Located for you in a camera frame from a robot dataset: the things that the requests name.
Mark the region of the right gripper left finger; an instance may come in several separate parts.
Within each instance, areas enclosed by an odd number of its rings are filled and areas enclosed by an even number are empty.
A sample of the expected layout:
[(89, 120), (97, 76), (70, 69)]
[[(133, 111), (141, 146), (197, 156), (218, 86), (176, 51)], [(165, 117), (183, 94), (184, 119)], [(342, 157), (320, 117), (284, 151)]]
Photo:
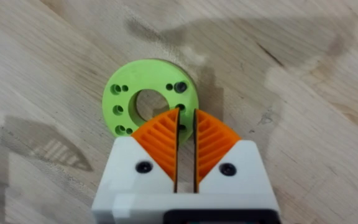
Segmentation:
[(177, 191), (180, 110), (166, 111), (115, 139), (97, 194)]

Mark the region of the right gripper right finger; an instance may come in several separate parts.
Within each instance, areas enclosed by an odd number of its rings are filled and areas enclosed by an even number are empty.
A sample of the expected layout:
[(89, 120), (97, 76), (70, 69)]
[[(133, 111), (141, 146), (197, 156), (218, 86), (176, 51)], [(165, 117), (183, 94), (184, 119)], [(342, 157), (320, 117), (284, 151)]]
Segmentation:
[(194, 131), (196, 193), (273, 194), (255, 142), (202, 110), (195, 110)]

